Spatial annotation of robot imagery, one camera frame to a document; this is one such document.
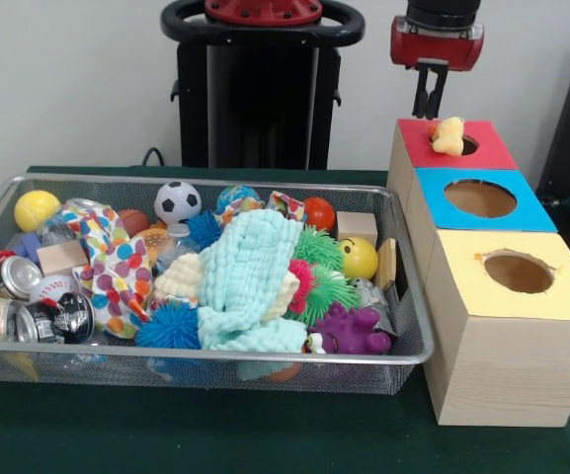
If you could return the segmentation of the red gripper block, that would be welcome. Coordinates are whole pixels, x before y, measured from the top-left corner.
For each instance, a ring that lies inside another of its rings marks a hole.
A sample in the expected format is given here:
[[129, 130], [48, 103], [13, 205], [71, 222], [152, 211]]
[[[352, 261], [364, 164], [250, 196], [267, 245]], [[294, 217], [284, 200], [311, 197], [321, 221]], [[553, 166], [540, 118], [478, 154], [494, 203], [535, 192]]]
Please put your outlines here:
[[[390, 29], [390, 58], [394, 64], [415, 68], [418, 81], [412, 115], [417, 119], [436, 119], [448, 68], [470, 71], [477, 62], [484, 42], [484, 27], [475, 23], [458, 32], [436, 32], [411, 25], [405, 16], [396, 16]], [[430, 66], [427, 63], [445, 64]], [[434, 89], [428, 93], [429, 71], [436, 75]]]

